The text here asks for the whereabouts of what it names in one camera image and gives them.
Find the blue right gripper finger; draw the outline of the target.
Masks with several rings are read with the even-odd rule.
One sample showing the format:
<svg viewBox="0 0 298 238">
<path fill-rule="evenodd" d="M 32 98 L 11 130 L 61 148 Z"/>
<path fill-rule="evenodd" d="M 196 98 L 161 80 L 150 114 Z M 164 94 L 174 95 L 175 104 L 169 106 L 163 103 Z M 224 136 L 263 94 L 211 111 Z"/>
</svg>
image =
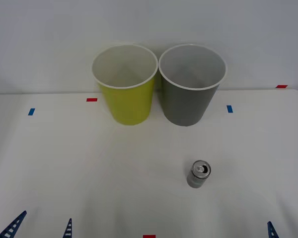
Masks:
<svg viewBox="0 0 298 238">
<path fill-rule="evenodd" d="M 277 234 L 277 232 L 276 232 L 276 230 L 275 230 L 275 228 L 274 228 L 271 221 L 269 221 L 267 223 L 267 227 L 268 227 L 268 237 L 269 238 L 279 238 L 279 236 L 278 236 L 278 234 Z"/>
</svg>

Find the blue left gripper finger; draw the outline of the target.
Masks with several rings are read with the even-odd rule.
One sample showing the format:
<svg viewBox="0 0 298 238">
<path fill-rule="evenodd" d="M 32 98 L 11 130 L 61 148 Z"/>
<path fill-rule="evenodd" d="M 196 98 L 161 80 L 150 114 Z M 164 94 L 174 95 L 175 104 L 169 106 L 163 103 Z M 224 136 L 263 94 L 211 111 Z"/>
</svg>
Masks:
<svg viewBox="0 0 298 238">
<path fill-rule="evenodd" d="M 27 211 L 23 211 L 17 216 L 1 233 L 0 238 L 14 238 L 23 219 L 27 215 Z"/>
<path fill-rule="evenodd" d="M 72 219 L 70 218 L 63 234 L 63 238 L 72 238 Z"/>
</svg>

